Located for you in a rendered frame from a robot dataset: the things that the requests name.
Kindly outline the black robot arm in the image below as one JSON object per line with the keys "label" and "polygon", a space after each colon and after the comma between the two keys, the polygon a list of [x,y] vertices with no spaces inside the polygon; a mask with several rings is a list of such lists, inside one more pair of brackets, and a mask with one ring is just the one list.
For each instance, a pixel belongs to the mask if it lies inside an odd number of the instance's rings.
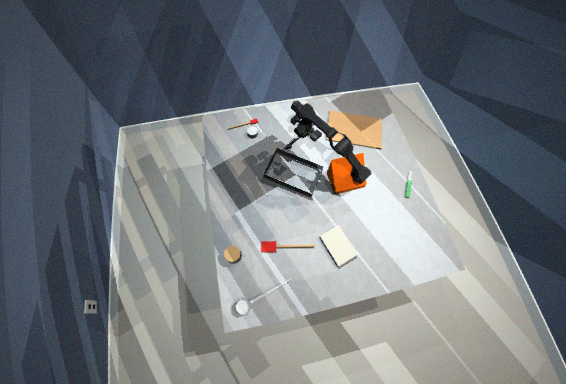
{"label": "black robot arm", "polygon": [[[313,123],[322,132],[324,132],[329,139],[330,146],[335,150],[335,152],[347,158],[349,164],[352,166],[352,179],[355,179],[356,182],[362,185],[372,175],[371,170],[368,167],[362,165],[352,152],[353,146],[346,134],[339,133],[334,127],[331,127],[322,118],[320,118],[314,111],[314,108],[311,104],[305,103],[303,105],[299,100],[296,100],[292,102],[291,109],[295,112],[298,118],[302,119],[303,123]],[[300,123],[300,125],[298,125],[294,129],[294,132],[300,138],[305,138],[307,136],[306,133],[309,132],[309,129],[308,127],[303,126]],[[334,146],[332,138],[337,135],[337,133],[342,134],[344,137]]]}

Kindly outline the grey saucepan with long handle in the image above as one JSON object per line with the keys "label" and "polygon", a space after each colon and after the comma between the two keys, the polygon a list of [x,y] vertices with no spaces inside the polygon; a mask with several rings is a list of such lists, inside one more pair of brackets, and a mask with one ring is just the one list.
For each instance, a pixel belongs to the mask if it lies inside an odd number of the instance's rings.
{"label": "grey saucepan with long handle", "polygon": [[252,301],[250,301],[250,300],[248,300],[248,299],[245,299],[245,298],[239,299],[238,302],[237,302],[237,304],[236,304],[236,310],[237,310],[238,314],[243,315],[243,316],[249,314],[249,311],[251,310],[251,307],[252,307],[252,305],[251,305],[252,302],[257,301],[258,299],[262,298],[262,297],[265,296],[266,294],[272,292],[273,290],[277,289],[277,288],[280,287],[281,285],[283,285],[283,284],[285,284],[285,283],[287,283],[287,282],[289,282],[289,281],[291,281],[291,280],[293,280],[293,278],[288,279],[288,280],[285,281],[284,283],[280,283],[280,284],[277,285],[276,287],[274,287],[274,288],[272,288],[271,290],[269,290],[267,293],[264,293],[264,294],[260,295],[259,297],[257,297],[256,299],[254,299],[254,300],[252,300]]}

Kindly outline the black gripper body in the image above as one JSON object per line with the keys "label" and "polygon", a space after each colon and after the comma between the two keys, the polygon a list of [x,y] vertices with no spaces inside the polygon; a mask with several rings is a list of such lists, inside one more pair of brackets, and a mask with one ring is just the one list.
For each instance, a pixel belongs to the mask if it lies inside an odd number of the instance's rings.
{"label": "black gripper body", "polygon": [[290,122],[291,122],[293,125],[295,125],[295,124],[298,122],[298,123],[299,123],[298,125],[300,125],[300,123],[301,123],[303,126],[308,127],[309,132],[307,132],[307,133],[308,133],[309,135],[311,134],[311,135],[310,135],[310,139],[313,140],[314,142],[317,141],[317,140],[322,136],[322,133],[321,133],[318,129],[316,129],[316,130],[314,131],[314,128],[312,127],[312,126],[313,126],[312,123],[310,123],[310,124],[305,124],[305,123],[303,123],[302,120],[300,121],[300,119],[301,119],[301,118],[298,118],[296,115],[294,115],[294,116],[291,118]]}

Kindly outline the dark grey cylinder with tan top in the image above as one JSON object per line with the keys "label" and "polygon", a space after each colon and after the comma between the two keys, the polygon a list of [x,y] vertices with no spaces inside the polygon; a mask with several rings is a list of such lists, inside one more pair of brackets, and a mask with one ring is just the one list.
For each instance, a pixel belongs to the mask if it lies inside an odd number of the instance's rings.
{"label": "dark grey cylinder with tan top", "polygon": [[225,249],[224,258],[230,263],[238,263],[242,258],[242,253],[237,246],[231,245]]}

